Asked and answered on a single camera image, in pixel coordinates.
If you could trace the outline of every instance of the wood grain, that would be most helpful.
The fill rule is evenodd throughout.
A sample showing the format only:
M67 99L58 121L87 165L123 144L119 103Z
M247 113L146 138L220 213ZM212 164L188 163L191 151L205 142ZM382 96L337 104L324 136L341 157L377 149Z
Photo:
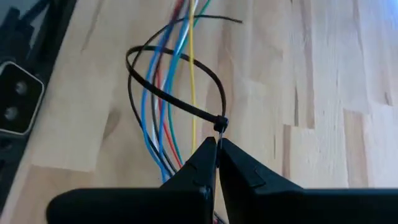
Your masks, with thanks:
M46 203L76 187L161 184L129 104L124 54L167 23L173 6L78 2L0 223L43 223ZM398 187L398 1L214 0L207 14L244 21L202 19L195 28L195 57L226 91L227 138L303 187ZM149 59L137 64L141 74ZM180 62L173 89L186 102L188 73ZM198 69L195 80L198 106L219 114L215 84ZM132 92L140 111L142 87ZM187 160L191 115L173 108L172 116ZM197 144L212 135L198 119Z

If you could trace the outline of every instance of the yellow wire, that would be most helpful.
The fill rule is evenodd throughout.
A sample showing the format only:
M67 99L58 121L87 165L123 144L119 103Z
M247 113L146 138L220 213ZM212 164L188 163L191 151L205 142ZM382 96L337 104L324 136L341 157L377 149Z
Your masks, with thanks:
M189 13L189 46L190 46L190 56L189 56L189 64L191 71L191 97L192 97L192 105L196 107L196 96L195 96L195 74L193 71L193 12L195 10L195 0L191 0L190 4L190 13ZM197 148L197 122L195 116L192 116L192 154L195 152Z

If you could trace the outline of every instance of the power socket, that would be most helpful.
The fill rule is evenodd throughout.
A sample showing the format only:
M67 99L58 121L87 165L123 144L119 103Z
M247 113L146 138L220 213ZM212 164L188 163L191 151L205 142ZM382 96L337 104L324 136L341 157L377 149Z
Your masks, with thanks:
M0 133L24 136L32 129L44 84L12 61L0 65Z

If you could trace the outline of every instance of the green wire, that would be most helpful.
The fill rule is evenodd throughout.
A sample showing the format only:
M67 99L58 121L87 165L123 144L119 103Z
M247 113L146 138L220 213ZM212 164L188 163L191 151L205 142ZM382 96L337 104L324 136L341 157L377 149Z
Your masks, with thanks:
M205 13L207 7L209 6L211 0L207 0L206 4L203 6L203 8L200 10L199 15L202 15L203 13ZM199 18L195 19L195 22L193 23L193 26L195 27L196 24L198 23ZM185 46L187 45L187 38L184 40L182 47L180 49L180 51L182 52L185 48ZM171 80L170 83L170 89L172 90L173 88L173 80ZM169 127L170 127L170 133L172 135L172 139L173 139L173 144L175 146L175 150L177 152L178 158L180 159L181 163L184 164L184 161L182 160L182 157L180 155L180 149L178 148L177 145L177 140L175 138L175 134L174 134L174 126L173 126L173 118L172 118L172 109L171 109L171 105L170 103L167 103L167 116L169 117Z

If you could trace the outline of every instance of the red wire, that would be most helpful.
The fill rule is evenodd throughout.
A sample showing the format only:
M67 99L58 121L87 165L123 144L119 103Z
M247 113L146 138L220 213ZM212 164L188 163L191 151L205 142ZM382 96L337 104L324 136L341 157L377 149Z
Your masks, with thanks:
M160 81L162 79L162 72L160 72L159 69L156 70L156 77L157 77L157 87L160 88ZM159 98L159 107L158 107L159 111L160 111L161 107L162 107L162 100ZM165 122L163 122L163 129L164 129L164 132L166 133L167 141L169 142L169 146L172 149L174 158L177 161L178 166L181 168L182 167L181 161L178 159L177 152L175 151L174 144L172 142L172 138L170 137L170 133L169 133L169 130L167 129L167 127L166 127L166 123Z
M174 7L174 11L173 11L173 14L172 14L172 19L177 18L178 14L179 14L179 12L180 12L180 10L182 8L183 3L184 3L184 0L178 0L178 2L176 3L176 5ZM163 54L161 53L160 56L159 56L158 65L156 66L156 71L155 71L155 73L157 75L157 87L158 88L160 88L160 81L162 79L162 73L159 71L160 70L159 69L160 68L160 63L162 61L162 55ZM159 98L159 111L160 111L161 107L162 107L162 100ZM170 148L172 149L174 158L177 161L178 166L181 168L182 167L181 161L178 159L177 152L175 151L174 145L173 145L171 137L170 137L169 130L167 129L165 122L163 122L163 128L164 128L164 131L166 133L167 141L169 142Z

